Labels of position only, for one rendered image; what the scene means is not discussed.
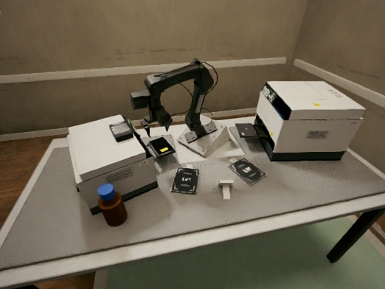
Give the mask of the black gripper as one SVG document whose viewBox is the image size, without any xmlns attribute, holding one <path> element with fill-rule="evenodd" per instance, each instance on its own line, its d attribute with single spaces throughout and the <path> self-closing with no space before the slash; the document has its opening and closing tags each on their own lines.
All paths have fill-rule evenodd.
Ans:
<svg viewBox="0 0 385 289">
<path fill-rule="evenodd" d="M 150 127 L 148 126 L 148 124 L 150 124 L 150 123 L 152 123 L 152 122 L 157 122 L 157 121 L 158 121 L 158 120 L 152 121 L 152 120 L 150 119 L 150 115 L 144 116 L 144 120 L 140 121 L 142 127 L 146 130 L 147 135 L 148 135 L 149 137 L 150 137 Z M 167 132 L 168 132 L 168 129 L 169 129 L 169 127 L 170 127 L 172 121 L 173 121 L 173 119 L 170 118 L 170 121 L 169 121 L 168 125 L 165 126 L 165 130 L 166 130 Z M 159 123 L 159 121 L 158 121 L 158 123 Z"/>
</svg>

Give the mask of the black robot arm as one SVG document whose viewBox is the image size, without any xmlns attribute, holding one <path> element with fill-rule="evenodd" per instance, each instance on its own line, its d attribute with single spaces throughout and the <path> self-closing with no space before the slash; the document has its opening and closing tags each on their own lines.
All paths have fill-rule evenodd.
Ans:
<svg viewBox="0 0 385 289">
<path fill-rule="evenodd" d="M 198 63 L 198 65 L 196 64 Z M 192 64 L 192 65 L 191 65 Z M 190 66 L 189 66 L 190 65 Z M 174 69 L 175 70 L 175 69 Z M 164 74 L 166 73 L 166 74 Z M 159 75 L 163 74 L 163 75 Z M 163 77 L 154 77 L 159 75 Z M 170 114 L 166 112 L 164 106 L 161 105 L 160 96 L 165 89 L 178 84 L 176 81 L 167 79 L 169 77 L 173 80 L 182 83 L 187 80 L 194 79 L 194 92 L 193 92 L 193 107 L 188 111 L 185 116 L 184 123 L 191 130 L 189 133 L 184 134 L 187 143 L 193 142 L 196 139 L 200 139 L 217 130 L 215 123 L 212 121 L 205 125 L 202 125 L 200 120 L 200 114 L 204 98 L 209 89 L 214 84 L 214 80 L 209 73 L 209 70 L 204 64 L 201 64 L 198 59 L 192 59 L 192 63 L 181 69 L 169 72 L 155 73 L 145 78 L 146 90 L 131 93 L 131 104 L 133 110 L 139 110 L 143 108 L 156 108 L 148 109 L 150 119 L 152 121 L 158 120 L 159 124 L 164 127 L 167 126 L 170 119 Z M 161 106 L 161 108 L 159 108 Z"/>
</svg>

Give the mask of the brown bottle with blue cap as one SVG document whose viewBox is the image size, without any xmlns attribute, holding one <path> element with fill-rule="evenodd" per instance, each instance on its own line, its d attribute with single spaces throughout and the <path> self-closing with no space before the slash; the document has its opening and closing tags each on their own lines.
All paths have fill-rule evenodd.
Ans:
<svg viewBox="0 0 385 289">
<path fill-rule="evenodd" d="M 99 187 L 98 193 L 100 195 L 98 205 L 106 223 L 111 227 L 122 225 L 127 220 L 128 213 L 121 194 L 114 190 L 112 184 L 103 184 Z"/>
</svg>

